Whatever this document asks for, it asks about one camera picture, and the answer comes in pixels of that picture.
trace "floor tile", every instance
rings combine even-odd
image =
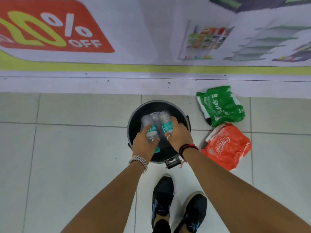
[[[39,93],[0,93],[0,122],[35,123]]]
[[[235,125],[242,132],[250,132],[249,98],[239,97],[238,99],[245,109],[246,116],[243,121],[236,123]],[[142,103],[151,100],[165,100],[179,107],[185,113],[185,115],[189,115],[191,129],[194,130],[213,129],[206,123],[195,96],[142,95]]]
[[[192,131],[191,134],[194,143],[197,146],[200,146],[202,141],[207,137],[208,132]],[[172,229],[176,227],[176,222],[178,222],[178,219],[181,217],[182,206],[187,197],[193,192],[202,191],[198,180],[187,163],[183,164],[182,168],[174,167],[170,170],[165,169],[165,164],[150,163],[148,171],[142,175],[138,184],[136,233],[152,232],[152,192],[158,180],[166,173],[169,173],[173,178],[175,188],[175,196],[170,210],[170,225],[172,226]],[[251,182],[252,173],[250,154],[242,159],[241,164],[235,170],[235,174],[240,178]],[[197,232],[228,232],[210,201],[208,201],[206,219]]]
[[[132,156],[126,128],[37,127],[25,233],[59,233]],[[134,232],[135,198],[124,232]]]
[[[252,132],[311,134],[311,100],[251,98]]]
[[[39,123],[126,127],[140,95],[42,94]]]
[[[0,232],[22,232],[34,135],[34,125],[0,124]]]
[[[252,136],[254,186],[311,224],[311,136]]]

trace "black shoe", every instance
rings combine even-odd
[[[184,224],[189,232],[196,233],[205,218],[207,199],[202,192],[195,192],[190,195],[186,200],[185,205],[186,208],[183,218],[174,233],[179,233]]]
[[[151,225],[153,228],[156,215],[166,216],[174,197],[174,184],[172,178],[167,174],[163,176],[155,186],[152,194],[152,216]]]

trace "bracelet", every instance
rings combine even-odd
[[[145,168],[144,173],[147,171],[148,164],[147,164],[147,161],[143,157],[141,157],[139,155],[135,155],[135,156],[133,156],[133,158],[130,159],[130,161],[128,163],[131,164],[134,161],[139,161],[144,166],[144,168]]]
[[[183,152],[184,152],[184,150],[187,149],[187,148],[195,148],[195,149],[199,150],[199,148],[196,147],[195,144],[184,144],[184,145],[182,145],[182,146],[179,148],[179,155],[180,155],[180,157],[182,157],[184,160],[185,160],[185,158],[183,157]]]

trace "advertisement poster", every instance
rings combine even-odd
[[[311,0],[0,0],[1,71],[310,75]]]

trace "clear water bottle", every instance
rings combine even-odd
[[[163,132],[173,132],[173,122],[171,121],[171,115],[168,111],[162,111],[159,114],[159,120],[162,125]]]
[[[147,138],[148,142],[152,142],[155,139],[159,138],[159,134],[158,134],[156,127],[154,125],[153,116],[150,114],[142,117],[142,126],[145,127],[149,124],[152,124],[152,126],[151,126],[151,128],[149,128],[149,130],[146,134],[146,138]],[[157,148],[155,149],[155,153],[158,153],[159,151],[160,151],[160,148],[157,146]]]

